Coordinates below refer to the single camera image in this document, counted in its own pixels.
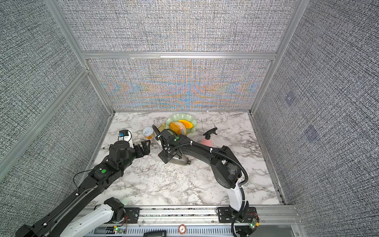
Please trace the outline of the yellow mango slice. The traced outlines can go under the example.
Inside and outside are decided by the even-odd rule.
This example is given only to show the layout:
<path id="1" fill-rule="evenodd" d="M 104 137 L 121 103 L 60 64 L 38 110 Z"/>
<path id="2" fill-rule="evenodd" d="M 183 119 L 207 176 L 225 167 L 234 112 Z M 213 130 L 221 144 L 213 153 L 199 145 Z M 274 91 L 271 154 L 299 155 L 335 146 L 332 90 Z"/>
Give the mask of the yellow mango slice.
<path id="1" fill-rule="evenodd" d="M 182 123 L 186 129 L 192 129 L 194 127 L 193 123 L 190 121 L 187 121 L 185 119 L 179 120 L 180 123 Z"/>

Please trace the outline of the green scalloped plate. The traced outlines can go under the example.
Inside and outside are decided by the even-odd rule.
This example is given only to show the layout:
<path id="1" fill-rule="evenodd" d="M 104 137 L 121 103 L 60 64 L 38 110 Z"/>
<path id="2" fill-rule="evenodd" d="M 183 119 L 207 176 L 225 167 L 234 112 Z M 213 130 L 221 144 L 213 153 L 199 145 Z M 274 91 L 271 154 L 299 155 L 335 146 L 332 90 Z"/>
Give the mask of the green scalloped plate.
<path id="1" fill-rule="evenodd" d="M 179 113 L 172 115 L 166 121 L 166 129 L 174 132 L 175 134 L 188 135 L 189 133 L 195 133 L 197 122 L 195 118 L 189 114 Z"/>

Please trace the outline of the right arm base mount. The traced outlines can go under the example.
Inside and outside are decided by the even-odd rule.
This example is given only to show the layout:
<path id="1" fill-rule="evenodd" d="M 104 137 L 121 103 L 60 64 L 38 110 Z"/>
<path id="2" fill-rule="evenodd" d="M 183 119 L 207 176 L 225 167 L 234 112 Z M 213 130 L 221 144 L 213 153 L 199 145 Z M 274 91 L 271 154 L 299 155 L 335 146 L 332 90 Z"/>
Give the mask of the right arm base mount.
<path id="1" fill-rule="evenodd" d="M 260 219 L 257 210 L 253 206 L 245 206 L 239 214 L 238 211 L 229 207 L 218 207 L 216 214 L 220 223 L 236 223 L 249 224 L 251 229 L 255 229 L 260 224 Z"/>

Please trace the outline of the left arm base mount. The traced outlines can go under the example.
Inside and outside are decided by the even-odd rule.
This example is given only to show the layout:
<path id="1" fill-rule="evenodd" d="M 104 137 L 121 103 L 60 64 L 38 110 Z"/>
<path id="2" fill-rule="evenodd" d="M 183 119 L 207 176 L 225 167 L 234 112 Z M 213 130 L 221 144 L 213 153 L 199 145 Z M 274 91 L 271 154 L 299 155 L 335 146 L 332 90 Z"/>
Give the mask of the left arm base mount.
<path id="1" fill-rule="evenodd" d="M 141 208 L 125 207 L 124 204 L 117 198 L 109 198 L 104 201 L 105 205 L 111 207 L 113 214 L 107 224 L 137 224 Z"/>

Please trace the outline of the black spray nozzle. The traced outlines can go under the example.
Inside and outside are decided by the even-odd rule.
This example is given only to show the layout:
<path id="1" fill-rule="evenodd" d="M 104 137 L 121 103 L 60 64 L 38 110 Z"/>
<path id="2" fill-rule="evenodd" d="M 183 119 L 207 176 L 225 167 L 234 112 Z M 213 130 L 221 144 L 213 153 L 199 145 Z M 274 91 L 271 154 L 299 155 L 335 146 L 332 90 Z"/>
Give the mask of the black spray nozzle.
<path id="1" fill-rule="evenodd" d="M 217 135 L 217 132 L 216 132 L 217 129 L 218 129 L 217 127 L 214 127 L 214 128 L 212 128 L 212 129 L 206 131 L 206 132 L 203 134 L 204 139 L 206 139 L 206 140 L 210 140 L 212 134 Z"/>

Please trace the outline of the small round white can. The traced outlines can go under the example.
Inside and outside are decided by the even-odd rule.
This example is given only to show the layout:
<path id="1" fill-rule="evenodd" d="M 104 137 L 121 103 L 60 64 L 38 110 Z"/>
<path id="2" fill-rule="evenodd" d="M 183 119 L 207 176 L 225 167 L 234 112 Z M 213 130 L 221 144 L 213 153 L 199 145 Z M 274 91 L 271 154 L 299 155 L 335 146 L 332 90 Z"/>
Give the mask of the small round white can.
<path id="1" fill-rule="evenodd" d="M 155 131 L 152 127 L 145 127 L 143 129 L 143 135 L 146 139 L 152 140 L 155 136 Z"/>

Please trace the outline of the opaque pink spray bottle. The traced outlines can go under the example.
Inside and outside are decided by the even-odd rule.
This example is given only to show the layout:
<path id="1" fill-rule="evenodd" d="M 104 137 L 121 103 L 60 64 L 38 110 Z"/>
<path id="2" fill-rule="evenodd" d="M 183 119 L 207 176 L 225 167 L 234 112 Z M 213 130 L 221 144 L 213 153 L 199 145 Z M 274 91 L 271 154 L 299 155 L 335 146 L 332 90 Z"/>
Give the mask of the opaque pink spray bottle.
<path id="1" fill-rule="evenodd" d="M 205 146 L 208 146 L 208 147 L 212 147 L 213 146 L 212 140 L 211 139 L 207 139 L 207 138 L 203 138 L 202 141 L 201 141 L 201 144 L 205 145 Z"/>

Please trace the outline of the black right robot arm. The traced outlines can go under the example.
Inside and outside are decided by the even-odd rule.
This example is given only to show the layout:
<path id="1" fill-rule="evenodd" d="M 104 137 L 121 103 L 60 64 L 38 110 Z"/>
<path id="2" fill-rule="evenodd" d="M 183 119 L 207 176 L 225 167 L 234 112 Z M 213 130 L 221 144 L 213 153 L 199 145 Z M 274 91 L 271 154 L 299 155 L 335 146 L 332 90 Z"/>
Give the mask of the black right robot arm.
<path id="1" fill-rule="evenodd" d="M 243 185 L 248 174 L 231 149 L 210 147 L 193 141 L 185 135 L 171 134 L 167 129 L 159 132 L 155 140 L 162 146 L 159 158 L 169 163 L 175 156 L 190 156 L 211 167 L 215 180 L 227 190 L 230 207 L 239 212 L 246 206 Z"/>

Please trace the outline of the aluminium front rail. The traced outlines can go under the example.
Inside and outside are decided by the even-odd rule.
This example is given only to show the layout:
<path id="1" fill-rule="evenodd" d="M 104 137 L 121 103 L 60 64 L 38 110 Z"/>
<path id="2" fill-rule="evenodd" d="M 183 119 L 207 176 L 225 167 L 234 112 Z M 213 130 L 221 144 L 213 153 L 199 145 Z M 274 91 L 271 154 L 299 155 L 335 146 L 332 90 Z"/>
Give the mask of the aluminium front rail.
<path id="1" fill-rule="evenodd" d="M 83 237 L 306 237 L 305 225 L 293 205 L 251 205 L 260 224 L 220 223 L 218 207 L 227 205 L 126 206 L 139 207 L 137 224 L 102 224 Z M 96 207 L 86 207 L 74 218 L 85 217 Z"/>

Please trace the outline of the orange bread roll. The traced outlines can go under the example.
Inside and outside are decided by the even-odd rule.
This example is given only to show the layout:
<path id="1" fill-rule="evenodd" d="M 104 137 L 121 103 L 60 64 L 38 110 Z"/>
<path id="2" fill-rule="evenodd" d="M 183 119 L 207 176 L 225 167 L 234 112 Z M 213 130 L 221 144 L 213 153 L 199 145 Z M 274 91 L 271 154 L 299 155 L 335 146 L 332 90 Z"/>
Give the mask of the orange bread roll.
<path id="1" fill-rule="evenodd" d="M 169 124 L 169 128 L 178 135 L 187 135 L 187 128 L 182 122 L 173 121 Z"/>

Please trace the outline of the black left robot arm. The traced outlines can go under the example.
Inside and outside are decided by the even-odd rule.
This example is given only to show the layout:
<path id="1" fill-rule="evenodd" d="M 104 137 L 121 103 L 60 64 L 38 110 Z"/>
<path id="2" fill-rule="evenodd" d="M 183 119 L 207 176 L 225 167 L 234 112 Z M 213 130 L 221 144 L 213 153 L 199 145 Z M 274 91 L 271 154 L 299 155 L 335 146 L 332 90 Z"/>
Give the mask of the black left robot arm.
<path id="1" fill-rule="evenodd" d="M 143 141 L 130 147 L 127 141 L 117 141 L 109 147 L 103 161 L 88 171 L 88 176 L 64 201 L 33 225 L 23 225 L 15 233 L 17 237 L 82 237 L 96 227 L 120 222 L 127 215 L 124 205 L 117 198 L 110 198 L 98 209 L 75 221 L 74 218 L 113 182 L 136 158 L 150 153 L 151 142 Z"/>

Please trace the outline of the clear grey spray bottle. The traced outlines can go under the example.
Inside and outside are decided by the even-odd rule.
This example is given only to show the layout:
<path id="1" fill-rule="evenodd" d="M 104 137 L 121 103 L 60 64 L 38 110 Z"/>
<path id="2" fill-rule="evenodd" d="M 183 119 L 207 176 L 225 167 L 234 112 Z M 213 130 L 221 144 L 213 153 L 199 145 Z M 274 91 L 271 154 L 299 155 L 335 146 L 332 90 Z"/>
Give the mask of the clear grey spray bottle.
<path id="1" fill-rule="evenodd" d="M 175 164 L 175 165 L 181 165 L 181 166 L 187 166 L 191 165 L 191 161 L 186 156 L 174 156 L 169 163 Z"/>

